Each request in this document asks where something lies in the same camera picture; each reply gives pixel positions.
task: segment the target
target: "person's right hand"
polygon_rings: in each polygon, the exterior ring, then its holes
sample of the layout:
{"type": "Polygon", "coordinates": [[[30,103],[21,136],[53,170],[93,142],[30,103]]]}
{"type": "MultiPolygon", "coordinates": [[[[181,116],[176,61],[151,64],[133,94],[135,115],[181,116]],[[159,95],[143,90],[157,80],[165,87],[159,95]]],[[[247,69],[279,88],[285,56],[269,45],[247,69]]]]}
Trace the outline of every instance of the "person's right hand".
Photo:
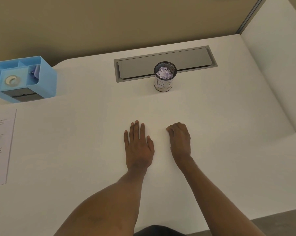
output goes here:
{"type": "Polygon", "coordinates": [[[183,160],[190,158],[190,135],[185,124],[174,123],[166,128],[170,135],[172,156],[180,167],[183,160]]]}

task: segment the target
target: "desk surface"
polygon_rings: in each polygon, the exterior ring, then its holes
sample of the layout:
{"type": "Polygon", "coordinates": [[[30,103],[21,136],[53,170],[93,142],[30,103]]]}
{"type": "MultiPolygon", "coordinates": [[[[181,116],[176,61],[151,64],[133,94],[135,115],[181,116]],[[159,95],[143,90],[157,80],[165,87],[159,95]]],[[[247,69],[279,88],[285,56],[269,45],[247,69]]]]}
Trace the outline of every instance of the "desk surface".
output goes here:
{"type": "Polygon", "coordinates": [[[197,164],[249,218],[296,209],[296,134],[239,35],[70,59],[55,69],[56,97],[0,100],[0,108],[17,108],[0,235],[53,235],[79,203],[116,182],[126,172],[123,132],[136,119],[155,144],[136,230],[207,229],[170,154],[165,128],[178,121],[189,128],[197,164]],[[177,74],[167,93],[153,78],[116,83],[114,59],[206,45],[218,67],[177,74]]]}

